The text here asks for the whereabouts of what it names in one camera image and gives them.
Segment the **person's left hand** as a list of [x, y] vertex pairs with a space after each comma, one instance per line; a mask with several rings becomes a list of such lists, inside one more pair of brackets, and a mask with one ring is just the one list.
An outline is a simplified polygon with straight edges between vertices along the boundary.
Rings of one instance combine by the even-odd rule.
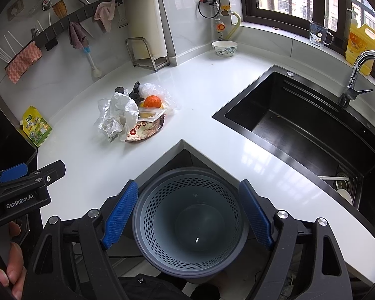
[[12, 296], [15, 299], [21, 299], [27, 273], [22, 249], [13, 241], [8, 241], [7, 244], [9, 245], [8, 265], [5, 271], [0, 268], [0, 282], [3, 287], [9, 287], [12, 284]]

